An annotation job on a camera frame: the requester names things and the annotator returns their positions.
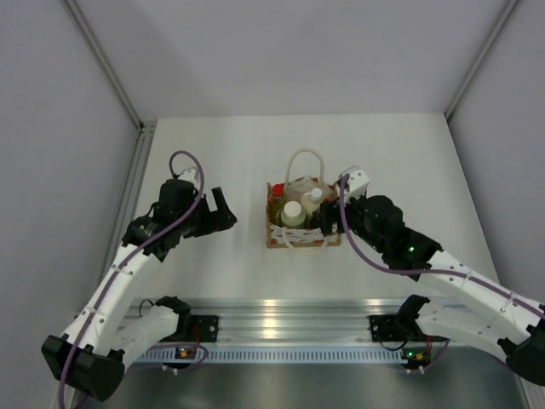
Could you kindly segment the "yellow dish soap bottle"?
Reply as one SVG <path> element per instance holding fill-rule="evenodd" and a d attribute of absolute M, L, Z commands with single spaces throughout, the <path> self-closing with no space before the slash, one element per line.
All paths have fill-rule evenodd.
<path fill-rule="evenodd" d="M 271 187 L 268 197 L 269 222 L 277 225 L 278 213 L 284 208 L 287 202 L 287 195 L 283 184 L 275 184 Z"/>

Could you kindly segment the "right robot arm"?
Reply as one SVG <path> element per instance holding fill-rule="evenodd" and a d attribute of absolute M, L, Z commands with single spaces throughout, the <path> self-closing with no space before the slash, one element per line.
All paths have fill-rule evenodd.
<path fill-rule="evenodd" d="M 502 360 L 528 382 L 544 384 L 544 305 L 523 297 L 460 262 L 440 243 L 406 226 L 403 211 L 378 195 L 335 199 L 314 212 L 312 226 L 361 238 L 381 255 L 376 269 L 413 279 L 468 308 L 464 314 L 424 296 L 407 298 L 396 327 L 407 338 L 421 333 L 465 343 Z"/>

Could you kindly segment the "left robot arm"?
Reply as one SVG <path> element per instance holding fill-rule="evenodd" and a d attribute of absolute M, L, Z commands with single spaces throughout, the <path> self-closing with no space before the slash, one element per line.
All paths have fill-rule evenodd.
<path fill-rule="evenodd" d="M 191 308 L 177 297 L 163 297 L 146 316 L 124 329 L 119 326 L 136 292 L 182 239 L 225 231 L 236 223 L 221 188 L 213 188 L 216 209 L 210 210 L 197 186 L 197 181 L 176 178 L 161 186 L 158 201 L 128 225 L 113 264 L 81 313 L 62 335 L 44 340 L 42 355 L 61 387 L 107 400 L 126 370 L 155 343 L 191 334 Z"/>

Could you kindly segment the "jute watermelon canvas bag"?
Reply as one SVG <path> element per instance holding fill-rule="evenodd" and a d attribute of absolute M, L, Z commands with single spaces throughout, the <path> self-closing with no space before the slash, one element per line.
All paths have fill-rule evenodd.
<path fill-rule="evenodd" d="M 318 174 L 291 177 L 295 159 L 310 153 L 318 160 Z M 313 228 L 311 221 L 320 205 L 337 198 L 335 188 L 324 180 L 324 159 L 311 148 L 295 151 L 287 163 L 284 182 L 267 185 L 266 246 L 269 249 L 288 249 L 300 256 L 314 256 L 327 247 L 341 244 L 336 228 L 323 233 Z"/>

